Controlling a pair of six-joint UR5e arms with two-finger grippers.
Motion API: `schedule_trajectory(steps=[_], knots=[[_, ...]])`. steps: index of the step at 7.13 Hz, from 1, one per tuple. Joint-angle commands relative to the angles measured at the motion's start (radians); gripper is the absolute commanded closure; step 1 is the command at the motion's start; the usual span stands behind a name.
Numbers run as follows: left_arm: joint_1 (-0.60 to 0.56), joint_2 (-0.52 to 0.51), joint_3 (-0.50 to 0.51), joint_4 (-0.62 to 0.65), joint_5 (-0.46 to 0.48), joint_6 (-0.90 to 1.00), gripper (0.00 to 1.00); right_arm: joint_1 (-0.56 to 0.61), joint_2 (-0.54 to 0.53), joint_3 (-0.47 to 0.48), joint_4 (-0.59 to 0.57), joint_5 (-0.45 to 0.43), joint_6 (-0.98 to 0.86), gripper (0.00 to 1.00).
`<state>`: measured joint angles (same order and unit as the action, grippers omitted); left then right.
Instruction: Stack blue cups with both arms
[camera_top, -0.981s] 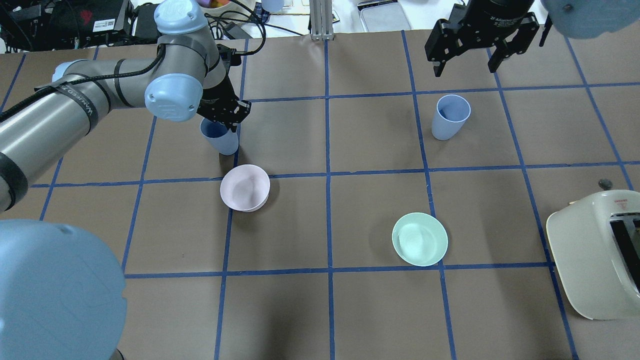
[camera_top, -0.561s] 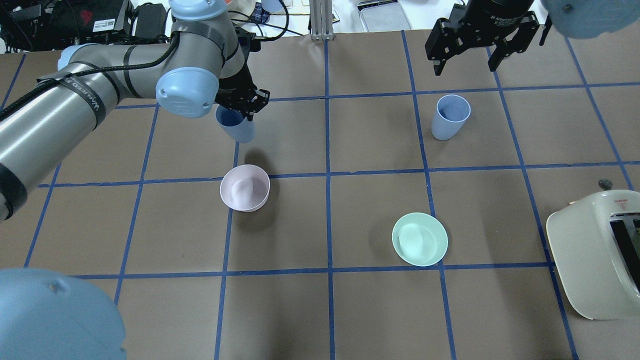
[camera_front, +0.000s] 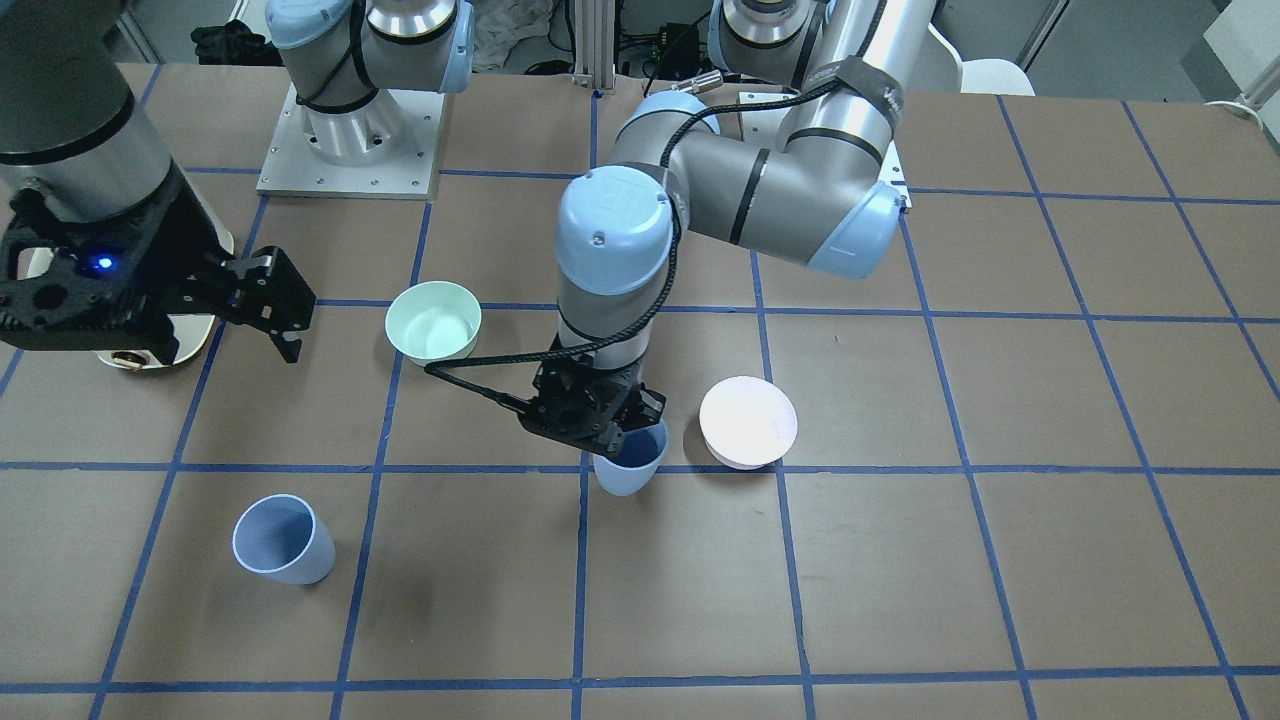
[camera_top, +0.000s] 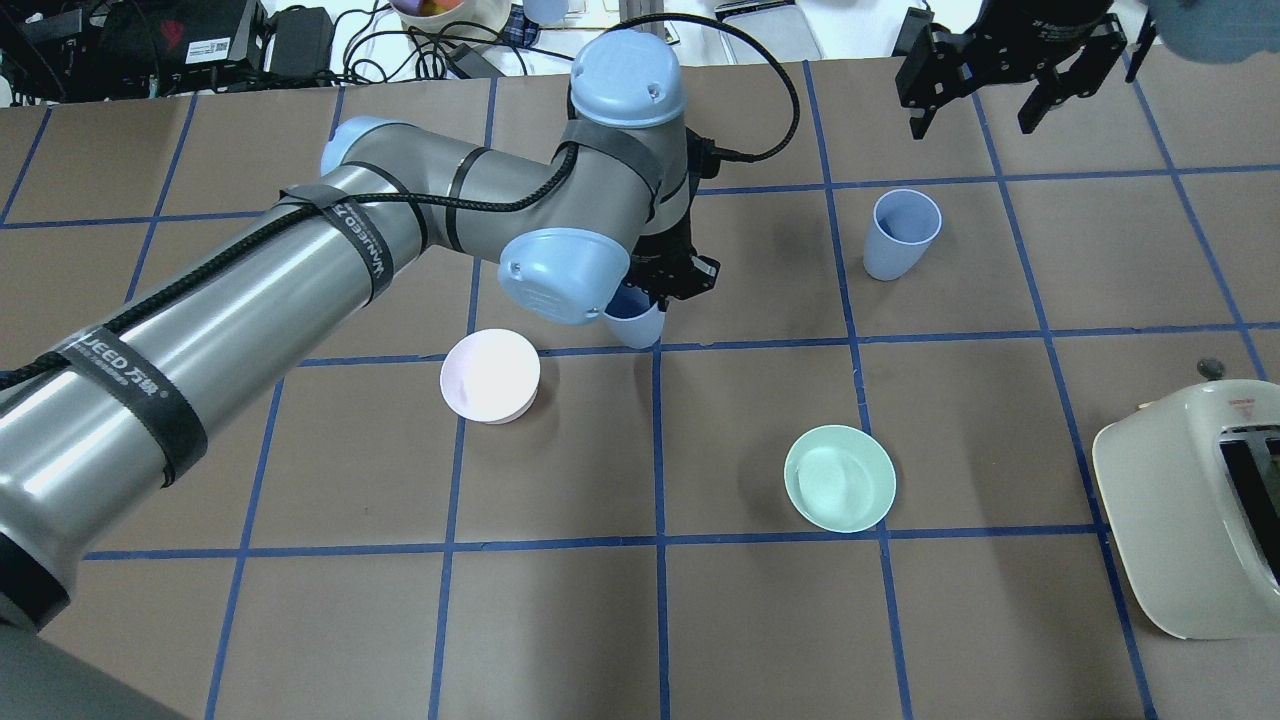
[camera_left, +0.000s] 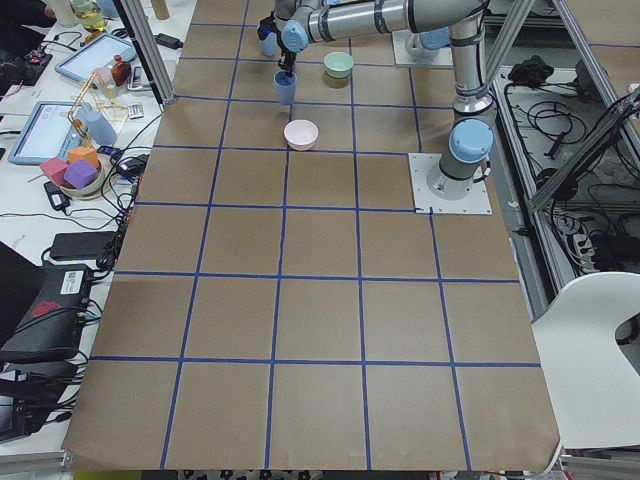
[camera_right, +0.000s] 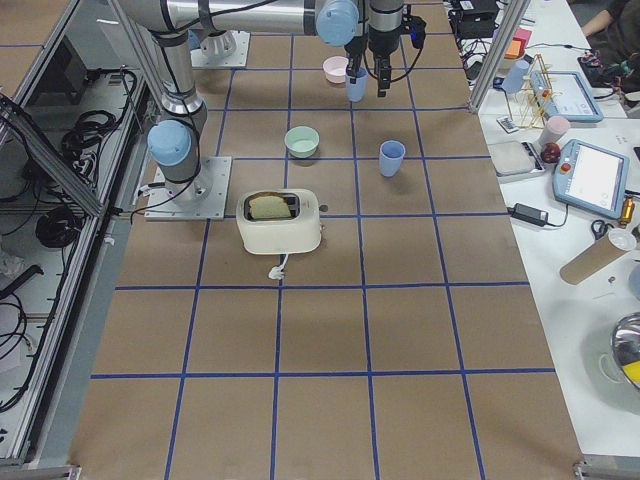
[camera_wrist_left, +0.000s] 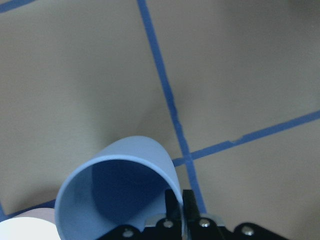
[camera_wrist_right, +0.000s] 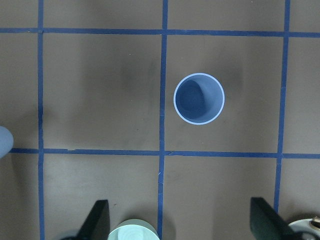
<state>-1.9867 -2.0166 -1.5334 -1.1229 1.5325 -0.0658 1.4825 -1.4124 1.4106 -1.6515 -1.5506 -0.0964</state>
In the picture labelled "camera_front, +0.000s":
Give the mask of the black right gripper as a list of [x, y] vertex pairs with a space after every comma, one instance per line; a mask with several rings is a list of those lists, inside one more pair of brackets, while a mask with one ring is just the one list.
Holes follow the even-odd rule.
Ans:
[[175, 315], [250, 325], [296, 364], [317, 296], [287, 251], [234, 259], [186, 174], [170, 167], [143, 201], [99, 222], [64, 222], [31, 179], [3, 233], [1, 337], [28, 351], [174, 354]]

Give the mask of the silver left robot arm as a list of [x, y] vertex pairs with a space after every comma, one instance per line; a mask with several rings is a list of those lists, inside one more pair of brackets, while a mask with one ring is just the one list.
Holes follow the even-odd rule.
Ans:
[[899, 223], [881, 179], [925, 40], [929, 1], [718, 1], [707, 49], [722, 69], [794, 91], [774, 141], [731, 138], [708, 106], [645, 97], [607, 161], [573, 179], [556, 227], [559, 325], [535, 356], [522, 428], [596, 455], [660, 420], [643, 383], [649, 325], [691, 234], [851, 279], [869, 275]]

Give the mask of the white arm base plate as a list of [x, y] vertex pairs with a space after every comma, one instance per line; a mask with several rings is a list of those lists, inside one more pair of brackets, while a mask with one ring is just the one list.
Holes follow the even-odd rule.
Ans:
[[273, 197], [430, 200], [451, 96], [381, 90], [346, 114], [314, 111], [288, 88], [256, 190]]

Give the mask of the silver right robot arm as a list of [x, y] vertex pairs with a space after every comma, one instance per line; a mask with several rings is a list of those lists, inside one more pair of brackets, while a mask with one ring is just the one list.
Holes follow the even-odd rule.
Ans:
[[262, 332], [287, 363], [316, 302], [279, 247], [239, 259], [104, 36], [122, 1], [3, 4], [3, 342], [175, 364], [175, 316]]

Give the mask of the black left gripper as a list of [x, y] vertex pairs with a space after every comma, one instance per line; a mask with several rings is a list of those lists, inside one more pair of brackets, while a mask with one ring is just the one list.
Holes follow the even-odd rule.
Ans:
[[532, 382], [536, 395], [518, 410], [518, 421], [562, 445], [618, 454], [625, 433], [658, 424], [666, 410], [666, 396], [646, 388], [641, 369], [640, 360], [616, 369], [577, 359], [543, 363]]

